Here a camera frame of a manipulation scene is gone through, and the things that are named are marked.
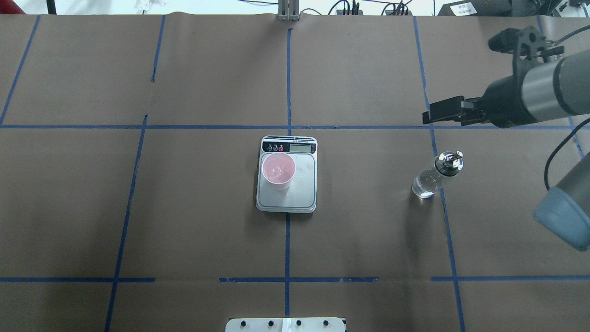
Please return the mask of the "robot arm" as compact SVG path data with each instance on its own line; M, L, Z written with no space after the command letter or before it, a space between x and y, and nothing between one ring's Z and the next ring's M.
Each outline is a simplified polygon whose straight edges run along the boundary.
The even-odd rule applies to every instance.
M590 112L588 50L564 56L562 43L584 26L556 41L537 28L506 28L488 40L492 51L512 57L512 75L496 80L483 96L463 96L431 103L422 123L454 121L462 126L489 123L507 129ZM549 155L543 170L546 196L535 207L534 219L578 251L590 244L589 156L586 154L556 185L549 184L549 168L557 153L589 124L579 123Z

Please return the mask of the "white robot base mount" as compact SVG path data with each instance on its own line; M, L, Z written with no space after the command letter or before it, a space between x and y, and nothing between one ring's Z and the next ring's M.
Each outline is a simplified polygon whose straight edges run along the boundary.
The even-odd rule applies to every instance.
M277 317L228 320L226 332L347 332L339 317Z

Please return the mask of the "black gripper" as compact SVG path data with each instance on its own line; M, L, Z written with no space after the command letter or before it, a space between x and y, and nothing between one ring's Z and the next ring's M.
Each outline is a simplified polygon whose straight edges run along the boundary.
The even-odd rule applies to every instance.
M506 28L488 40L492 51L512 55L512 75L489 85L478 104L463 96L431 103L424 125L453 121L461 125L484 121L499 128L535 124L565 117L555 91L559 62L539 59L549 50L535 27Z

